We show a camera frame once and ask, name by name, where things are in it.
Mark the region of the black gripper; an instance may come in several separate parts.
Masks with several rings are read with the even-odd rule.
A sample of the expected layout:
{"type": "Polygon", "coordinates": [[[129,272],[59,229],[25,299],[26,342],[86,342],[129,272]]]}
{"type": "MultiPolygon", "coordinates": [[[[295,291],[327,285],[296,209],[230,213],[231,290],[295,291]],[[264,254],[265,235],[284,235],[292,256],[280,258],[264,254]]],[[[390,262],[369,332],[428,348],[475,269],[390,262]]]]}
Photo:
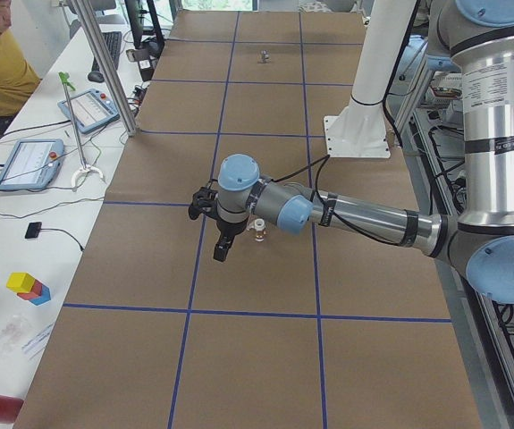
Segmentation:
{"type": "Polygon", "coordinates": [[[232,222],[218,215],[216,217],[216,225],[220,236],[214,247],[213,259],[218,262],[225,262],[234,238],[246,229],[246,219],[232,222]]]}

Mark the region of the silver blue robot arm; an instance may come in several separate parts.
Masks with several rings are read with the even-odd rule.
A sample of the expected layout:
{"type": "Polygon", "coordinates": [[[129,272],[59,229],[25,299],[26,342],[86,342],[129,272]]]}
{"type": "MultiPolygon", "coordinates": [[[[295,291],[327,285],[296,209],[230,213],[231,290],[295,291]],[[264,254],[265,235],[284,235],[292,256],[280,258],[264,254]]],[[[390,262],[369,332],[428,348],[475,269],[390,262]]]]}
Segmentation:
{"type": "Polygon", "coordinates": [[[433,1],[428,39],[462,73],[466,206],[424,215],[300,184],[281,185],[250,156],[226,157],[210,210],[224,261],[251,215],[297,233],[306,223],[418,248],[477,292],[514,304],[514,1],[433,1]]]}

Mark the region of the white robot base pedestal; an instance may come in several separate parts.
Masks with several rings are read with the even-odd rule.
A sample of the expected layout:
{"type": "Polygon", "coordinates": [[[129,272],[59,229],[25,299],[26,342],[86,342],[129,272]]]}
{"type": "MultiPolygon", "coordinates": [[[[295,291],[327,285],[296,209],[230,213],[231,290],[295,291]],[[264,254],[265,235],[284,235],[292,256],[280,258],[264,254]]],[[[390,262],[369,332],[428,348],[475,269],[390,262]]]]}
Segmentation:
{"type": "Polygon", "coordinates": [[[409,0],[375,1],[349,104],[324,118],[328,155],[335,158],[390,157],[383,106],[406,30],[417,11],[409,0]]]}

